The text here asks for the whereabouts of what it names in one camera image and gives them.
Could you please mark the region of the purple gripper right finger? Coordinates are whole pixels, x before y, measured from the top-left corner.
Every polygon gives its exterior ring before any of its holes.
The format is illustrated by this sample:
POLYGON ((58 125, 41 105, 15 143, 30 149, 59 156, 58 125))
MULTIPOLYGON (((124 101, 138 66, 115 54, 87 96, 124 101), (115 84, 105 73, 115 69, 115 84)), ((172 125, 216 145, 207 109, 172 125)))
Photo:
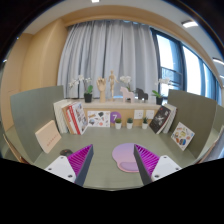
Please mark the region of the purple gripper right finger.
POLYGON ((158 156, 137 144, 134 145, 134 157, 143 185, 148 185, 149 183, 181 170, 181 167, 169 156, 158 156))

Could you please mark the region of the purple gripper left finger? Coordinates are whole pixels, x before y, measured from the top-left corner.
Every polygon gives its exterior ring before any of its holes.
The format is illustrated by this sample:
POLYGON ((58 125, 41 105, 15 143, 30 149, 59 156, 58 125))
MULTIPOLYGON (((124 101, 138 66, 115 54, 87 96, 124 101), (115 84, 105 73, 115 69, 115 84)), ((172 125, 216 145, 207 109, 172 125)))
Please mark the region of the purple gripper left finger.
POLYGON ((93 154, 93 145, 90 144, 68 157, 60 155, 45 170, 78 186, 82 186, 85 182, 93 154))

